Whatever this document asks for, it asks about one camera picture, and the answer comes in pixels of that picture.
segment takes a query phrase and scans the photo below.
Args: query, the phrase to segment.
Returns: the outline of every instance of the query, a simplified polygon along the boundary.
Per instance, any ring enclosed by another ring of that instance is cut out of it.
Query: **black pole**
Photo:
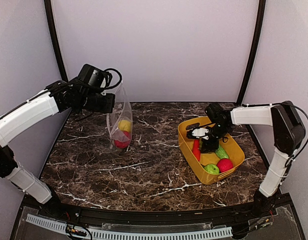
[[[55,22],[54,22],[54,17],[53,17],[53,10],[52,10],[52,3],[51,0],[44,0],[45,4],[45,12],[46,12],[46,18],[47,18],[47,24],[48,24],[48,29],[49,29],[49,34],[50,34],[50,39],[52,41],[53,49],[54,49],[54,54],[55,58],[57,61],[57,66],[58,70],[60,73],[60,76],[63,81],[68,82],[68,76],[65,71],[65,65],[63,62],[62,54],[61,54],[61,49],[58,41],[58,35],[56,33],[56,27],[55,27]]]
[[[250,81],[250,77],[251,77],[251,73],[252,73],[252,69],[253,69],[253,65],[254,65],[254,61],[256,57],[256,52],[258,50],[258,45],[259,45],[260,36],[261,36],[261,30],[262,30],[262,24],[263,24],[264,12],[265,12],[265,4],[266,4],[266,0],[259,0],[252,46],[250,48],[247,66],[246,66],[245,74],[243,77],[243,82],[240,87],[239,94],[236,100],[236,104],[238,105],[242,104],[246,90],[248,88],[249,81]]]

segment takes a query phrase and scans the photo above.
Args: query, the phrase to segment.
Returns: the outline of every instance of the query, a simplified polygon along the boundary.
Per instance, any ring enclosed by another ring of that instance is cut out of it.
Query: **white ventilation strip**
[[[32,214],[27,215],[26,222],[59,234],[66,234],[66,223],[64,222],[49,220]],[[87,233],[79,226],[75,227],[75,229]],[[89,228],[88,230],[91,232],[93,240],[211,240],[233,236],[231,227],[181,233],[129,233],[104,231],[93,228]]]

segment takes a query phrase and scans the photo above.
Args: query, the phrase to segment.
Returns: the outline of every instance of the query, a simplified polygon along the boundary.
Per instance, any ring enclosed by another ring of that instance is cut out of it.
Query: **yellow fruit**
[[[118,123],[118,129],[130,133],[132,130],[132,123],[128,120],[121,120]]]

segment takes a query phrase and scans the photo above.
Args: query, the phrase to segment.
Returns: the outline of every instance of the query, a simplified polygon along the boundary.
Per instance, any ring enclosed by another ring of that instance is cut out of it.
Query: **red ball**
[[[127,148],[128,145],[130,145],[131,143],[131,134],[128,131],[122,131],[122,132],[126,137],[128,137],[128,140],[127,141],[114,140],[115,146],[118,147],[119,149]]]
[[[233,168],[233,163],[228,158],[223,158],[218,161],[217,167],[221,173],[224,173]]]

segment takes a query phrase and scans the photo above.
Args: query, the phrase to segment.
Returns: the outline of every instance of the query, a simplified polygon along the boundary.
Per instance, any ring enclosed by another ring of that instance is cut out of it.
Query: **white wall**
[[[43,0],[0,1],[0,115],[60,79]],[[64,122],[60,114],[18,136],[10,147],[36,176]],[[10,239],[23,194],[0,178],[0,240]]]
[[[266,3],[259,48],[244,102],[284,100],[291,100],[308,113],[308,0]],[[254,130],[271,159],[272,129],[257,126]],[[308,147],[293,164],[282,190],[290,192],[308,239]]]
[[[121,71],[131,101],[235,102],[258,0],[53,0],[70,78]]]

